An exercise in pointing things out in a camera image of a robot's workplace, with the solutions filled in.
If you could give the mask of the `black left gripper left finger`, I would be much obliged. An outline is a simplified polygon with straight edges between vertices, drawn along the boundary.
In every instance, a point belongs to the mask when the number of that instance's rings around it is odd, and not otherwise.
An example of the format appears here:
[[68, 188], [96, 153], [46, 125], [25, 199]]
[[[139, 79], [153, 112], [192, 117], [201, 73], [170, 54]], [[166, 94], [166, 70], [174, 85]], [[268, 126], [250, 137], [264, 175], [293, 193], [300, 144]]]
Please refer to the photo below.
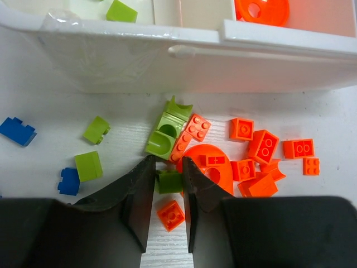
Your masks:
[[146, 251], [155, 158], [103, 189], [66, 204], [1, 200], [2, 267], [139, 267]]

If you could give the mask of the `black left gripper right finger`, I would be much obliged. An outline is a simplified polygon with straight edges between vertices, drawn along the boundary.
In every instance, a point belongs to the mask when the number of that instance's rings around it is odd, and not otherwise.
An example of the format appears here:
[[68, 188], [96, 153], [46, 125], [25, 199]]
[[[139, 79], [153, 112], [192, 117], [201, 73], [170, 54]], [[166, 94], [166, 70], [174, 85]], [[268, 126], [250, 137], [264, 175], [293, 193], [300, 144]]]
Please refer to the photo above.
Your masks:
[[182, 162], [195, 267], [355, 267], [356, 209], [332, 196], [236, 198]]

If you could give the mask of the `green square lego brick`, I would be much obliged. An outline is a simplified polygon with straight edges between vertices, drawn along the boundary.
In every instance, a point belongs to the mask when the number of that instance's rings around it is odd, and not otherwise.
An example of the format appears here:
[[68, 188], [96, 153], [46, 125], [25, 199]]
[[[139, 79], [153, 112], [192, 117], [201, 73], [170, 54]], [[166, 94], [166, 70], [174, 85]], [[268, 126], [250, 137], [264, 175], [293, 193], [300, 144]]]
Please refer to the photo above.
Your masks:
[[159, 194], [181, 193], [183, 191], [182, 174], [177, 170], [157, 170], [155, 190]]

